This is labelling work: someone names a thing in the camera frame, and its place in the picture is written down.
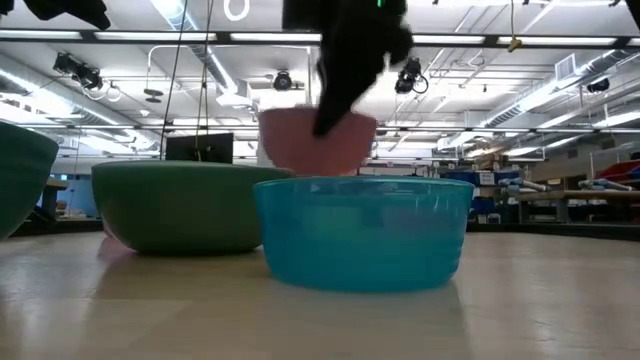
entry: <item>hanging wire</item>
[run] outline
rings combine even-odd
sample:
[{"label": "hanging wire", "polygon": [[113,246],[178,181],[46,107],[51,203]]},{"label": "hanging wire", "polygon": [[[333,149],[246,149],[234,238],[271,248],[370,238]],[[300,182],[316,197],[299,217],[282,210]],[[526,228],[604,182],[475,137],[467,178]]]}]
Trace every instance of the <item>hanging wire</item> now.
[{"label": "hanging wire", "polygon": [[515,17],[516,17],[516,5],[511,0],[511,39],[516,39],[516,25],[515,25]]},{"label": "hanging wire", "polygon": [[[75,162],[73,164],[73,176],[74,176],[74,180],[77,180],[78,177],[78,159],[80,159],[80,138],[82,137],[84,131],[80,130],[78,131],[78,139],[77,142],[78,144],[76,145],[76,158],[75,158]],[[69,197],[69,205],[67,206],[67,217],[71,217],[71,208],[73,206],[73,197],[75,195],[75,191],[71,191],[71,196]]]},{"label": "hanging wire", "polygon": [[42,90],[42,89],[46,88],[47,86],[49,86],[49,85],[53,84],[54,82],[58,81],[58,79],[62,79],[62,78],[64,78],[64,76],[56,76],[56,77],[54,77],[53,79],[51,79],[49,82],[47,82],[46,84],[44,84],[44,85],[40,86],[39,88],[34,89],[34,90],[31,90],[31,91],[29,91],[29,92],[27,92],[27,93],[23,94],[23,95],[22,95],[22,97],[27,97],[27,96],[29,96],[29,95],[32,95],[33,93],[35,93],[35,92],[37,92],[37,91],[40,91],[40,90]]},{"label": "hanging wire", "polygon": [[[207,32],[207,36],[205,37],[205,42],[204,42],[204,47],[205,47],[205,51],[209,51],[209,31],[211,30],[211,18],[213,16],[213,4],[214,1],[213,0],[207,0],[207,10],[208,10],[208,14],[207,14],[207,27],[206,27],[206,32]],[[198,118],[197,118],[197,126],[196,126],[196,139],[195,139],[195,147],[196,147],[196,154],[198,155],[198,161],[202,161],[202,157],[200,155],[200,148],[198,147],[198,136],[200,133],[200,117],[201,117],[201,113],[202,113],[202,95],[204,92],[204,104],[205,104],[205,117],[206,117],[206,124],[207,124],[207,135],[209,135],[209,86],[207,84],[208,82],[208,75],[207,75],[207,63],[204,62],[202,64],[202,75],[201,75],[201,82],[202,82],[202,86],[200,87],[200,96],[198,96]]]},{"label": "hanging wire", "polygon": [[167,97],[167,109],[164,112],[164,121],[162,122],[162,134],[160,134],[160,156],[159,160],[162,160],[162,150],[164,148],[164,134],[167,128],[167,119],[169,117],[169,108],[171,107],[171,96],[173,95],[173,85],[176,82],[176,73],[178,72],[178,60],[180,59],[180,49],[182,47],[182,35],[184,34],[184,21],[187,18],[187,9],[189,6],[189,0],[184,0],[184,8],[182,10],[182,20],[180,20],[180,34],[178,35],[178,46],[176,47],[176,58],[173,63],[173,72],[171,73],[171,84],[169,85],[169,96]]}]

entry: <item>workbench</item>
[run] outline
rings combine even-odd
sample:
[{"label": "workbench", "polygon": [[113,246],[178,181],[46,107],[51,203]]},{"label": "workbench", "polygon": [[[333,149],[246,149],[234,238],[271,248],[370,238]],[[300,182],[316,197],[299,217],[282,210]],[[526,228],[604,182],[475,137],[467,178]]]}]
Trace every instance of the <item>workbench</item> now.
[{"label": "workbench", "polygon": [[535,201],[554,201],[556,220],[569,223],[569,200],[606,200],[607,202],[629,203],[640,201],[640,191],[594,191],[563,190],[519,194],[515,199],[520,203],[520,223],[529,221],[529,208]]}]

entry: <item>spotlight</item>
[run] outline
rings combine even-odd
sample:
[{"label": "spotlight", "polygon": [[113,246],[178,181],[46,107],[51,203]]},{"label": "spotlight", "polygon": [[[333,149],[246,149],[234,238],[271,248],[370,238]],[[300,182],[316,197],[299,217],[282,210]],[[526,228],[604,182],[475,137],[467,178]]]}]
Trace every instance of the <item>spotlight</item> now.
[{"label": "spotlight", "polygon": [[71,75],[71,79],[89,90],[100,90],[104,85],[100,77],[100,69],[92,69],[77,60],[71,55],[58,53],[53,69],[63,75]]},{"label": "spotlight", "polygon": [[[422,91],[416,90],[416,83],[423,80],[426,87]],[[408,94],[411,91],[415,91],[418,94],[424,94],[429,90],[429,82],[422,75],[422,67],[420,66],[420,59],[410,58],[404,65],[404,68],[398,74],[398,81],[396,81],[396,93]]]},{"label": "spotlight", "polygon": [[591,94],[599,93],[609,90],[610,86],[611,82],[609,81],[609,78],[604,78],[600,81],[594,82],[593,84],[587,85],[587,91]]},{"label": "spotlight", "polygon": [[280,71],[278,75],[276,75],[276,79],[273,81],[273,88],[276,91],[287,91],[291,89],[293,86],[293,81],[291,80],[291,76],[289,76],[288,71]]}]

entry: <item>bowl rim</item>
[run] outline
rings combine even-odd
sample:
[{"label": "bowl rim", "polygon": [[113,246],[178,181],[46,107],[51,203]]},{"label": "bowl rim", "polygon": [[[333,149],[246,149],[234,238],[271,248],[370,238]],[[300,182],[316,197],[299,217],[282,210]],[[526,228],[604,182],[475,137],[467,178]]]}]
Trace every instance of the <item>bowl rim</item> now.
[{"label": "bowl rim", "polygon": [[338,181],[367,181],[367,182],[394,182],[394,183],[424,183],[439,186],[454,186],[467,189],[475,189],[472,183],[455,180],[455,179],[443,179],[443,178],[426,178],[426,177],[405,177],[405,176],[375,176],[375,175],[358,175],[358,176],[317,176],[317,177],[294,177],[288,179],[269,180],[257,183],[254,187],[264,188],[273,185],[280,185],[282,183],[291,182],[338,182]]}]

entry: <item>computer monitor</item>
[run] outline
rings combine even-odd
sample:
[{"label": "computer monitor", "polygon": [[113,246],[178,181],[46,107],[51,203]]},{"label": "computer monitor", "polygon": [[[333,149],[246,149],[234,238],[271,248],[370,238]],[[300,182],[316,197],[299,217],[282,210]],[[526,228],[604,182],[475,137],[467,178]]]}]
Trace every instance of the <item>computer monitor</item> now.
[{"label": "computer monitor", "polygon": [[233,163],[233,134],[199,135],[198,149],[195,136],[180,136],[167,139],[166,160],[204,161]]}]

